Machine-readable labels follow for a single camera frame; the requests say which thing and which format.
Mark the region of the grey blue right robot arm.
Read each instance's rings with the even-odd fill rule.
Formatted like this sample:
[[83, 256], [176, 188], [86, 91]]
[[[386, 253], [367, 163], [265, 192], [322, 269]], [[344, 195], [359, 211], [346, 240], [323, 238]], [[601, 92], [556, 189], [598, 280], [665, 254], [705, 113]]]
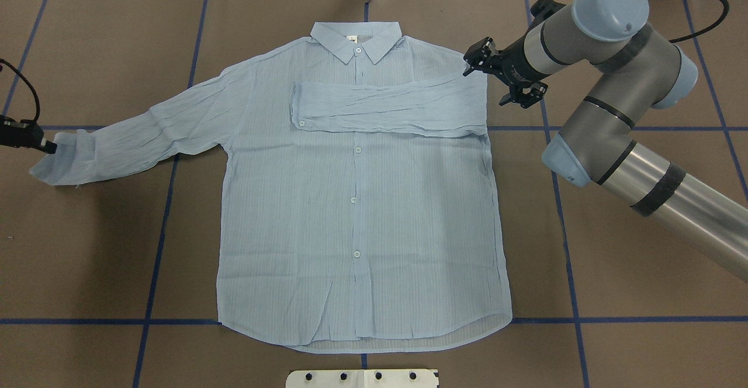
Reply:
[[684, 237], [703, 255], [746, 280], [746, 209], [631, 137], [649, 109], [685, 98], [697, 66], [649, 23], [647, 0], [537, 0], [532, 23], [499, 50], [491, 37], [465, 53], [465, 75], [480, 71], [508, 87], [500, 104], [529, 108], [545, 79], [588, 61], [601, 77], [542, 154], [545, 166], [575, 186], [606, 188], [641, 217]]

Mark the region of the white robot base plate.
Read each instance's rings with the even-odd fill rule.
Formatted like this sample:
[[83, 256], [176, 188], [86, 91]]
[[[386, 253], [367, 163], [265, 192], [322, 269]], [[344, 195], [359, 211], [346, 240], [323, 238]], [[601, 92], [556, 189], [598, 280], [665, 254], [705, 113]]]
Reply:
[[299, 370], [286, 378], [286, 387], [439, 387], [437, 370], [358, 369]]

